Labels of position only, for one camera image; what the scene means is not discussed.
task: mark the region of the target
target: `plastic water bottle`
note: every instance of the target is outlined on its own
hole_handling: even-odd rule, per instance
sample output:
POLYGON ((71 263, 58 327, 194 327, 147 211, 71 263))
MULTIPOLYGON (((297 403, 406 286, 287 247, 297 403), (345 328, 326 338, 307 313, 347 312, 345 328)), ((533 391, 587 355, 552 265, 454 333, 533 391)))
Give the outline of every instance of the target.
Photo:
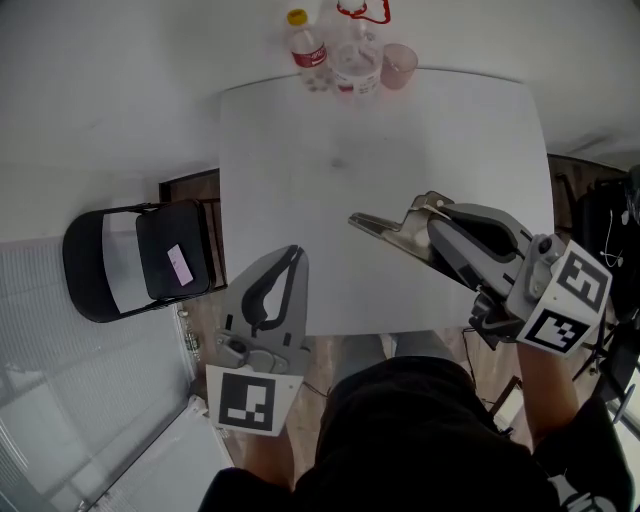
POLYGON ((294 9, 287 14, 291 29, 289 49, 303 83, 310 91, 326 91, 331 84, 327 49, 319 32, 308 24, 307 13, 294 9))
POLYGON ((327 27, 329 66, 340 97, 368 102, 380 88, 384 44, 374 24, 353 18, 366 11, 364 0, 339 0, 327 27))

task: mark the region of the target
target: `clear plastic cup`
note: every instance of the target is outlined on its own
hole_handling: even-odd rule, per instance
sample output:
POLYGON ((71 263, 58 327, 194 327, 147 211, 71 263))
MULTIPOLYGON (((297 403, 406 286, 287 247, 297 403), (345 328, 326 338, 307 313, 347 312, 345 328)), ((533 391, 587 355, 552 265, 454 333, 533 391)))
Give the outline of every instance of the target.
POLYGON ((403 44, 388 44, 384 47, 382 75, 380 80, 387 89, 402 89, 418 67, 418 56, 403 44))

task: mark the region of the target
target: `person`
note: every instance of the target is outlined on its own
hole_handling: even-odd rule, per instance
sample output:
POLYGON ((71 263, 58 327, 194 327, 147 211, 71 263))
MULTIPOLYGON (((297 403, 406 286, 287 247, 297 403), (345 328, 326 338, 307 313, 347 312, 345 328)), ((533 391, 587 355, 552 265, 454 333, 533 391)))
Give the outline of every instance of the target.
POLYGON ((517 346, 532 454, 501 435, 434 332, 396 340, 389 360, 377 336, 343 340, 315 465, 295 487, 286 429, 252 436, 244 468, 220 471, 200 511, 630 510, 605 404, 579 407, 564 360, 517 346))

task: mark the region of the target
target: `cable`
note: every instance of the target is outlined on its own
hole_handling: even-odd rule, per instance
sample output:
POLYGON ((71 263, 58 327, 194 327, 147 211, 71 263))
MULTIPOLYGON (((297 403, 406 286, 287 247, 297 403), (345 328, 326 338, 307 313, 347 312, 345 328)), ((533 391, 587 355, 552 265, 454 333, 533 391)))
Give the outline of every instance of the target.
POLYGON ((306 380, 302 382, 302 384, 304 384, 304 386, 311 391, 312 393, 315 393, 318 396, 321 396, 322 398, 327 398, 327 395, 325 395, 322 391, 320 391, 319 389, 313 387, 311 384, 309 384, 306 380))
POLYGON ((609 235, 611 234, 611 227, 613 226, 613 210, 609 210, 609 230, 607 231, 607 240, 604 243, 604 251, 600 251, 600 255, 604 256, 604 262, 607 264, 607 267, 609 268, 613 268, 616 265, 618 265, 619 267, 622 266, 622 258, 620 256, 622 256, 622 251, 620 251, 620 253, 615 256, 614 254, 609 254, 608 253, 608 247, 609 247, 609 235), (609 265, 609 257, 615 258, 615 260, 613 260, 613 263, 611 265, 609 265))
POLYGON ((467 327, 462 329, 462 341, 464 342, 464 351, 467 354, 467 361, 469 362, 469 369, 471 370, 471 379, 473 380, 473 389, 478 390, 478 383, 476 382, 476 374, 473 371, 473 365, 471 364, 471 357, 469 357, 469 344, 467 343, 467 337, 464 335, 466 332, 473 332, 475 329, 467 327))

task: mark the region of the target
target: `pink sticky note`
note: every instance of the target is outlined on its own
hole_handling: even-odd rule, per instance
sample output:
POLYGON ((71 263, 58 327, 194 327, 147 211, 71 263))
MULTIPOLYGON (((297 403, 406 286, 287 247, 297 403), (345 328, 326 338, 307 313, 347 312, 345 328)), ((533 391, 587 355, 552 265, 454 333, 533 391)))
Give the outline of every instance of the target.
POLYGON ((185 284, 193 281, 193 276, 191 275, 187 262, 182 255, 180 247, 178 247, 178 245, 174 245, 167 251, 167 254, 169 255, 169 260, 171 260, 171 265, 173 265, 173 270, 176 271, 180 284, 184 286, 185 284))

